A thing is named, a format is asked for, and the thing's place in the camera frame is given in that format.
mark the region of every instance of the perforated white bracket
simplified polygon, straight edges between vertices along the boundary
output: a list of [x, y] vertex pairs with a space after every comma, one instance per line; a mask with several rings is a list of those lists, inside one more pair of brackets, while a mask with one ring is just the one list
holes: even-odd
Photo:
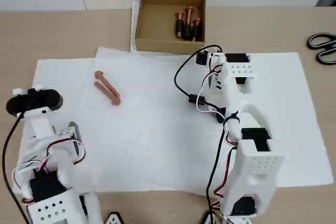
[[225, 68], [228, 77], [254, 77], [251, 62], [226, 62]]
[[34, 224], [52, 224], [66, 220], [67, 224], [87, 224], [78, 193], [71, 189], [62, 194], [28, 206]]
[[259, 152], [254, 140], [239, 140], [235, 165], [223, 188], [220, 199], [221, 212], [230, 216], [234, 204], [242, 197], [253, 197], [256, 214], [262, 215], [276, 189], [276, 177], [285, 155], [277, 144], [279, 140], [268, 139], [268, 152]]

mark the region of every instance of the copper pin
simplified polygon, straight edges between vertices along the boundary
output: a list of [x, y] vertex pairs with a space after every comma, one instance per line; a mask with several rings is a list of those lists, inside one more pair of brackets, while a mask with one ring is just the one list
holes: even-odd
[[190, 24], [190, 19], [191, 19], [191, 13], [193, 12], [193, 10], [194, 10], [194, 7], [193, 6], [187, 6], [187, 18], [186, 18], [186, 20], [185, 20], [185, 23], [187, 24], [187, 25], [189, 25]]
[[196, 36], [197, 36], [197, 33], [198, 33], [198, 26], [201, 22], [201, 19], [200, 18], [197, 18], [194, 20], [194, 27], [193, 27], [193, 37], [192, 37], [192, 41], [196, 41]]
[[112, 101], [113, 105], [119, 105], [121, 102], [119, 93], [112, 86], [112, 84], [103, 76], [103, 72], [96, 71], [94, 75], [97, 80], [100, 80], [107, 87], [107, 89], [104, 88], [98, 81], [95, 81], [95, 86]]

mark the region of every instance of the white tissue paper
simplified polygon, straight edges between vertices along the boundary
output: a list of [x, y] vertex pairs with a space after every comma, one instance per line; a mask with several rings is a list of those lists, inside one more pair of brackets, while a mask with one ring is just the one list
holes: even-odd
[[[275, 115], [282, 129], [279, 141], [286, 153], [277, 185], [332, 183], [330, 164], [298, 55], [254, 55], [258, 81], [267, 79], [264, 84], [277, 87], [265, 92], [265, 99], [286, 105], [284, 110], [277, 109]], [[34, 83], [46, 84], [64, 98], [64, 107], [53, 116], [56, 127], [65, 127], [69, 121], [79, 125], [87, 158], [76, 166], [77, 188], [175, 189], [204, 195], [222, 126], [210, 114], [198, 112], [175, 87], [174, 74], [186, 56], [121, 55], [100, 48], [96, 57], [39, 61], [34, 78]], [[283, 67], [289, 65], [291, 68], [284, 75]], [[120, 93], [119, 106], [113, 106], [93, 85], [96, 70], [103, 71]], [[206, 68], [192, 60], [181, 71], [178, 82], [188, 93], [196, 94], [205, 75]], [[27, 134], [25, 130], [22, 146]], [[229, 149], [229, 145], [223, 144], [212, 189], [223, 180]]]

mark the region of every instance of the white wire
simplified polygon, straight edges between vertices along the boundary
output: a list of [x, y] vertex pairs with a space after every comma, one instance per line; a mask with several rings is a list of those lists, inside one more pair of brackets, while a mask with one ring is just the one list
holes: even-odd
[[199, 93], [198, 93], [198, 95], [197, 95], [197, 99], [196, 99], [196, 108], [198, 109], [198, 111], [200, 111], [200, 112], [202, 112], [202, 113], [217, 113], [217, 114], [219, 114], [222, 118], [223, 118], [223, 120], [225, 120], [225, 117], [224, 117], [224, 115], [222, 115], [220, 112], [218, 112], [218, 111], [216, 111], [216, 110], [201, 110], [200, 108], [199, 108], [199, 104], [198, 104], [198, 100], [199, 100], [199, 98], [200, 98], [200, 96], [201, 96], [201, 93], [202, 93], [202, 90], [204, 89], [204, 85], [205, 85], [205, 83], [206, 83], [206, 80], [207, 79], [209, 79], [209, 77], [210, 76], [212, 76], [212, 75], [214, 75], [214, 74], [216, 74], [216, 72], [212, 72], [212, 73], [208, 73], [208, 75], [206, 75], [205, 76], [205, 78], [204, 78], [204, 80], [203, 80], [203, 83], [202, 83], [202, 87], [201, 87], [201, 90], [199, 91]]
[[[84, 146], [84, 144], [81, 142], [81, 141], [79, 141], [79, 140], [77, 140], [77, 139], [71, 139], [71, 140], [69, 140], [69, 141], [73, 141], [73, 142], [76, 142], [76, 143], [78, 143], [79, 145], [81, 145], [82, 147], [83, 147], [83, 150], [84, 150], [84, 154], [83, 155], [85, 155], [85, 152], [86, 152], [86, 150], [85, 150], [85, 146]], [[21, 186], [17, 183], [17, 181], [16, 181], [16, 178], [15, 178], [15, 174], [16, 174], [16, 172], [22, 167], [22, 166], [27, 166], [27, 165], [29, 165], [28, 167], [25, 167], [25, 168], [23, 168], [23, 169], [20, 169], [20, 171], [21, 172], [24, 172], [24, 171], [26, 171], [26, 170], [31, 170], [31, 169], [35, 169], [35, 168], [40, 168], [40, 165], [41, 164], [43, 164], [46, 160], [48, 160], [50, 158], [50, 153], [47, 155], [47, 157], [43, 160], [43, 161], [40, 161], [40, 160], [31, 160], [31, 161], [25, 161], [25, 162], [23, 162], [23, 163], [20, 163], [20, 164], [18, 164], [14, 169], [13, 169], [13, 171], [12, 171], [12, 181], [13, 181], [13, 183], [15, 183], [16, 184], [16, 186], [18, 187], [18, 188], [21, 188]], [[36, 165], [33, 165], [33, 166], [31, 166], [31, 164], [33, 164], [33, 163], [38, 163], [39, 165], [38, 166], [36, 166]]]
[[39, 168], [39, 166], [30, 166], [31, 164], [33, 164], [33, 163], [38, 163], [38, 164], [41, 164], [42, 162], [40, 161], [40, 160], [32, 160], [32, 161], [26, 161], [26, 162], [23, 162], [23, 163], [21, 163], [21, 164], [18, 164], [14, 169], [13, 169], [13, 171], [12, 171], [12, 180], [13, 180], [13, 182], [17, 185], [17, 187], [18, 188], [21, 188], [21, 186], [17, 183], [17, 181], [16, 181], [16, 178], [15, 178], [15, 174], [16, 174], [16, 171], [18, 170], [18, 169], [20, 169], [22, 166], [27, 166], [27, 165], [29, 165], [28, 167], [26, 167], [26, 168], [23, 168], [23, 169], [21, 169], [20, 171], [22, 172], [22, 171], [25, 171], [25, 170], [32, 170], [32, 169], [35, 169], [35, 168]]

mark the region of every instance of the black cable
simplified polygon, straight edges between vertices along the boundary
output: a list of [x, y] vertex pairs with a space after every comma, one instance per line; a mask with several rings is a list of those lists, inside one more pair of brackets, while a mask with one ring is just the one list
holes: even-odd
[[230, 219], [227, 219], [230, 223], [234, 224]]
[[184, 91], [176, 82], [176, 78], [177, 78], [177, 75], [179, 74], [179, 72], [181, 71], [181, 69], [188, 63], [188, 61], [190, 61], [196, 54], [198, 54], [199, 52], [207, 49], [207, 48], [210, 48], [210, 47], [217, 47], [219, 48], [219, 51], [222, 52], [222, 48], [219, 46], [219, 45], [209, 45], [209, 46], [206, 46], [206, 47], [202, 47], [200, 48], [199, 50], [195, 51], [188, 59], [185, 60], [185, 62], [182, 63], [182, 65], [178, 68], [178, 70], [176, 71], [176, 74], [174, 76], [174, 83], [175, 83], [175, 86], [182, 92], [184, 93], [187, 97], [189, 97], [189, 94]]
[[14, 202], [16, 204], [16, 206], [18, 207], [22, 217], [24, 218], [26, 224], [29, 224], [29, 220], [23, 210], [23, 208], [21, 207], [19, 201], [17, 200], [15, 194], [13, 193], [12, 191], [12, 188], [10, 187], [9, 185], [9, 182], [8, 182], [8, 178], [7, 178], [7, 174], [6, 174], [6, 151], [7, 151], [7, 146], [8, 146], [8, 142], [9, 140], [11, 139], [16, 127], [18, 126], [20, 120], [24, 117], [24, 112], [22, 112], [19, 117], [17, 118], [17, 120], [15, 121], [12, 129], [10, 130], [9, 134], [8, 134], [8, 137], [6, 138], [6, 141], [5, 141], [5, 144], [4, 144], [4, 148], [3, 148], [3, 151], [2, 151], [2, 173], [3, 173], [3, 176], [4, 176], [4, 181], [5, 181], [5, 184], [6, 184], [6, 187], [11, 195], [11, 197], [14, 199]]
[[212, 168], [208, 185], [206, 186], [206, 199], [208, 201], [208, 206], [209, 206], [209, 211], [210, 211], [210, 221], [211, 221], [210, 223], [211, 224], [213, 224], [214, 219], [213, 219], [213, 216], [212, 216], [212, 207], [211, 207], [211, 201], [210, 201], [210, 196], [209, 196], [209, 189], [210, 189], [210, 186], [211, 186], [211, 183], [212, 183], [212, 179], [214, 178], [214, 175], [215, 175], [215, 172], [216, 172], [219, 156], [221, 154], [220, 152], [221, 152], [221, 149], [222, 149], [222, 143], [223, 143], [223, 139], [224, 139], [224, 135], [225, 135], [225, 123], [230, 119], [236, 119], [240, 122], [240, 119], [239, 119], [239, 117], [237, 117], [237, 114], [238, 114], [238, 111], [236, 113], [233, 113], [230, 116], [228, 116], [223, 122], [223, 131], [222, 131], [222, 135], [220, 136], [220, 139], [219, 139], [217, 154], [216, 154], [216, 158], [215, 158], [215, 164], [214, 164], [214, 167]]

